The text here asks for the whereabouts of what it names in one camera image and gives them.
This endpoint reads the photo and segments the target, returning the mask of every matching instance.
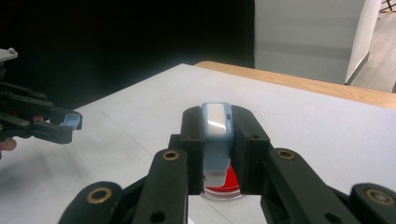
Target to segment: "white wall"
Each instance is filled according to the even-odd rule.
[[[378,11],[381,8],[380,0],[365,0],[361,11],[359,25],[353,43],[352,55],[346,73],[346,82],[352,76],[355,69],[369,52],[370,43],[378,18]]]
[[[256,68],[345,83],[352,55],[354,61],[362,55],[352,48],[364,3],[256,0]],[[366,43],[363,33],[360,37],[357,42]]]

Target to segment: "wooden table edge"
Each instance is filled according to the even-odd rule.
[[[368,90],[304,77],[294,77],[225,63],[206,61],[198,63],[195,66],[396,110],[396,94],[390,92]]]

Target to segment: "white table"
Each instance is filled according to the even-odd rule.
[[[181,115],[204,102],[253,112],[274,147],[300,153],[330,186],[396,190],[396,111],[181,64],[79,108],[83,129],[69,145],[17,139],[0,160],[0,223],[56,223],[87,185],[123,188],[148,173],[153,155],[179,133]],[[190,197],[196,224],[265,223],[260,197]]]

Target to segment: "black curtain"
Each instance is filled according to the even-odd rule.
[[[3,81],[76,108],[180,63],[253,67],[253,1],[0,2]]]

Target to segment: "brass screw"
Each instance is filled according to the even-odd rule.
[[[112,191],[110,188],[101,187],[92,190],[87,196],[88,203],[104,203],[107,199],[110,198]]]
[[[296,158],[296,156],[294,155],[293,152],[289,151],[289,150],[285,150],[285,149],[280,149],[276,155],[282,159],[282,160],[286,160],[286,161],[292,161]]]
[[[178,154],[178,152],[174,151],[174,150],[169,150],[169,151],[165,151],[163,153],[163,159],[166,161],[174,161],[176,160],[180,155]]]
[[[29,124],[30,124],[30,122],[27,121],[27,120],[24,120],[24,121],[22,122],[22,126],[28,126]]]
[[[380,203],[385,206],[394,206],[395,205],[395,200],[385,193],[382,190],[379,189],[367,189],[366,190],[366,195],[371,199],[372,201],[376,203]]]

